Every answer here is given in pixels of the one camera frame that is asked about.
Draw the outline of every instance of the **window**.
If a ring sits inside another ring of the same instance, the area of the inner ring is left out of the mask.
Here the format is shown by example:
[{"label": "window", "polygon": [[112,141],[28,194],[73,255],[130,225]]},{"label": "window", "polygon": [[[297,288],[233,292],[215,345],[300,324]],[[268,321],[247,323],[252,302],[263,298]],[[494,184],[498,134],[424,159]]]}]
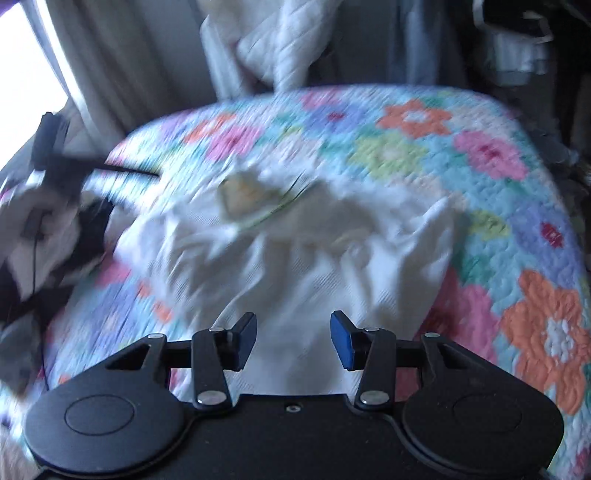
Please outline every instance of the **window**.
[{"label": "window", "polygon": [[33,136],[45,112],[67,95],[19,4],[0,17],[0,168]]}]

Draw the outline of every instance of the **blue finger pad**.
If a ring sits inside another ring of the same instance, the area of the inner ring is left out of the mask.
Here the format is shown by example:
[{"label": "blue finger pad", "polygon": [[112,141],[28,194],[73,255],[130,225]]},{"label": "blue finger pad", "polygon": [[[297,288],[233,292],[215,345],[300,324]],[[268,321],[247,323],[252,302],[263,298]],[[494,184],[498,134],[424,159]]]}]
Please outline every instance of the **blue finger pad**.
[{"label": "blue finger pad", "polygon": [[353,368],[353,345],[351,335],[339,321],[335,313],[330,316],[330,338],[333,341],[335,350],[340,358],[343,368]]}]

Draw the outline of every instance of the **floral quilt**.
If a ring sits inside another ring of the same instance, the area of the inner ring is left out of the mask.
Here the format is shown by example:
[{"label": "floral quilt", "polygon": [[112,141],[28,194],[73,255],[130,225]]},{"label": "floral quilt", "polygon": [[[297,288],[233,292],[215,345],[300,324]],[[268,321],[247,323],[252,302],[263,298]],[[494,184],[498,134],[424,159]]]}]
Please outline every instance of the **floral quilt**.
[{"label": "floral quilt", "polygon": [[[421,332],[454,339],[549,396],[564,416],[551,464],[584,475],[591,442],[590,295],[577,238],[521,127],[489,97],[446,88],[353,86],[261,96],[152,122],[111,161],[159,167],[158,184],[95,176],[89,187],[139,208],[163,207],[235,164],[313,169],[447,196],[458,213],[452,264]],[[124,265],[105,261],[50,327],[49,384],[150,332],[187,339],[174,306]],[[187,381],[175,371],[173,391]],[[0,391],[20,437],[27,398]]]}]

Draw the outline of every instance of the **white blanket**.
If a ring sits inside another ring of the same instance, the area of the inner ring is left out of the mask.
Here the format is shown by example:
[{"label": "white blanket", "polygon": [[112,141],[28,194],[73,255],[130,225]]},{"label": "white blanket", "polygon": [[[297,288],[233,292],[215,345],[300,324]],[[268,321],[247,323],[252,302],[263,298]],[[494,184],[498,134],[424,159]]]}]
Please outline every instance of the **white blanket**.
[{"label": "white blanket", "polygon": [[186,320],[188,334],[256,314],[246,367],[226,376],[235,398],[354,394],[361,373],[339,362],[331,312],[412,338],[440,288],[452,244],[446,199],[434,202],[405,187],[315,181],[248,230],[227,223],[215,189],[205,190],[164,213],[140,216],[115,255],[149,279]]},{"label": "white blanket", "polygon": [[201,39],[218,100],[306,85],[326,48],[342,0],[201,0]]}]

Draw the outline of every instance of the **orange flower pattern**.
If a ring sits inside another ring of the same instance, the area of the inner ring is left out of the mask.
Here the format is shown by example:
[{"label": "orange flower pattern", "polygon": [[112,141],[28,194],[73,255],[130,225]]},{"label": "orange flower pattern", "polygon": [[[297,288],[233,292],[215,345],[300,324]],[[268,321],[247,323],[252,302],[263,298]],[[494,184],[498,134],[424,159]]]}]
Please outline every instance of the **orange flower pattern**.
[{"label": "orange flower pattern", "polygon": [[138,297],[141,299],[146,299],[150,295],[152,295],[152,289],[150,286],[144,282],[139,282],[138,284]]},{"label": "orange flower pattern", "polygon": [[173,312],[161,301],[154,303],[154,313],[162,323],[168,323],[173,319]]},{"label": "orange flower pattern", "polygon": [[399,128],[415,139],[430,134],[451,134],[443,122],[451,120],[452,115],[439,108],[427,108],[421,100],[409,100],[404,105],[390,105],[385,110],[387,114],[378,120],[379,127]]},{"label": "orange flower pattern", "polygon": [[220,113],[220,115],[213,119],[199,122],[197,126],[191,130],[186,137],[183,138],[183,142],[195,143],[202,138],[209,137],[220,130],[220,128],[223,127],[225,123],[229,122],[235,117],[236,115],[233,113]]},{"label": "orange flower pattern", "polygon": [[554,288],[540,273],[519,277],[524,300],[507,308],[501,330],[521,354],[515,375],[541,392],[556,386],[556,404],[575,414],[585,395],[582,367],[591,361],[591,338],[581,327],[576,290]]}]

